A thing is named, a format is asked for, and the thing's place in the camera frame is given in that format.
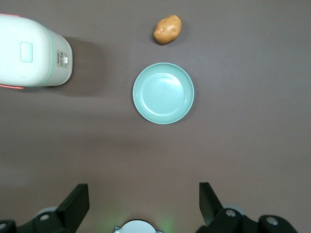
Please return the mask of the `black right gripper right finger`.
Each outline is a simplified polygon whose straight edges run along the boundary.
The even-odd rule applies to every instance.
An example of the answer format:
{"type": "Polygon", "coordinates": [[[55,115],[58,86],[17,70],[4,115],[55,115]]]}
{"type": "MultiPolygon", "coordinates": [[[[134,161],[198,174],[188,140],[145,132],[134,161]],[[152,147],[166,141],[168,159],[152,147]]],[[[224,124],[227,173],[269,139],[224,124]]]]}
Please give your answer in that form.
{"type": "Polygon", "coordinates": [[[199,183],[199,207],[205,225],[199,233],[295,233],[297,230],[286,219],[262,215],[253,221],[233,208],[222,206],[208,182],[199,183]]]}

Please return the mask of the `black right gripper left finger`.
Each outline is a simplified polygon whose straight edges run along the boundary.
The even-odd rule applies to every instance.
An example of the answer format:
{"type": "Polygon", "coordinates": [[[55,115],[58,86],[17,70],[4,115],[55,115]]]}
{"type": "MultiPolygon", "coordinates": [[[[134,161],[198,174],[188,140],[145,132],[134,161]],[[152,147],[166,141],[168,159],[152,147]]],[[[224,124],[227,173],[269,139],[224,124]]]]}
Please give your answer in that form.
{"type": "Polygon", "coordinates": [[[78,184],[53,211],[44,211],[17,226],[14,220],[0,221],[2,233],[75,233],[89,211],[88,185],[78,184]]]}

